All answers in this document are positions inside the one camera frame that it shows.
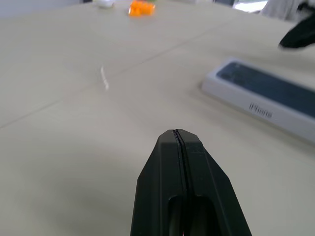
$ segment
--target table surface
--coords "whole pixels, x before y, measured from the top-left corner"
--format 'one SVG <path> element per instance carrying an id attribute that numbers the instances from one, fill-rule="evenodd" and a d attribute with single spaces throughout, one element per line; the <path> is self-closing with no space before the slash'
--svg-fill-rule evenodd
<path id="1" fill-rule="evenodd" d="M 129 235 L 137 177 L 158 136 L 182 128 L 229 176 L 253 235 L 313 235 L 315 147 L 200 84 L 233 56 L 315 88 L 315 48 L 281 51 L 290 23 L 217 4 L 126 12 L 0 21 L 0 234 Z"/>

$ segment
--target orange object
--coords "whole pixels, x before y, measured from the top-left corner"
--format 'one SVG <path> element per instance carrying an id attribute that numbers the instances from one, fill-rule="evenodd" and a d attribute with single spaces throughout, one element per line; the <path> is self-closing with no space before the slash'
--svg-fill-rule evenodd
<path id="1" fill-rule="evenodd" d="M 155 5 L 146 1 L 133 1 L 130 4 L 129 16 L 152 15 Z"/>

